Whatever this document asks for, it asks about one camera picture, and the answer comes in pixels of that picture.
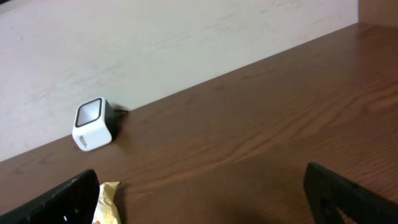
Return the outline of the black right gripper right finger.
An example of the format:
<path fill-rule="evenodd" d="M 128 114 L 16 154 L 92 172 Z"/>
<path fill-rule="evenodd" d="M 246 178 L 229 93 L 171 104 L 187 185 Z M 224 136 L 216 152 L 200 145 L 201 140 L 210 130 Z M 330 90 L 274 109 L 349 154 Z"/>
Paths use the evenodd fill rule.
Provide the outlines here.
<path fill-rule="evenodd" d="M 343 212 L 356 223 L 397 223 L 397 203 L 310 162 L 303 187 L 315 223 L 344 223 Z"/>

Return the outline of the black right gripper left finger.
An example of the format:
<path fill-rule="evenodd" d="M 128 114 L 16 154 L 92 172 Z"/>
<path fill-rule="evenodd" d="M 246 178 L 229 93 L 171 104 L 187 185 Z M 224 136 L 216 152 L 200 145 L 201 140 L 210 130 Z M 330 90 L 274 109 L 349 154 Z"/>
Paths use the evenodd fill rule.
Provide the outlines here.
<path fill-rule="evenodd" d="M 1 223 L 91 223 L 99 192 L 96 172 L 87 169 L 1 215 Z"/>

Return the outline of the white and yellow snack bag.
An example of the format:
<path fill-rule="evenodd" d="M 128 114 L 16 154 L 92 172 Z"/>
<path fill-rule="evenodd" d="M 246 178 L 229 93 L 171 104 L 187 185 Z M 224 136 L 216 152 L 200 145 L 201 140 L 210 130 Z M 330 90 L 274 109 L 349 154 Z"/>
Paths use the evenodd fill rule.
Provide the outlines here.
<path fill-rule="evenodd" d="M 92 224 L 121 224 L 114 196 L 120 182 L 105 182 L 99 186 L 99 197 Z"/>

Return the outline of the white barcode scanner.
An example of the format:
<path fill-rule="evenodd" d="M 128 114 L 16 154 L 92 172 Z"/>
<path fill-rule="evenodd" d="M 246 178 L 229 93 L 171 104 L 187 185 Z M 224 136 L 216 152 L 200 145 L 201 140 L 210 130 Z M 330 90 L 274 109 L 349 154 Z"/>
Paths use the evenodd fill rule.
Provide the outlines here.
<path fill-rule="evenodd" d="M 78 107 L 72 137 L 82 151 L 92 151 L 111 143 L 117 131 L 115 112 L 102 96 Z"/>

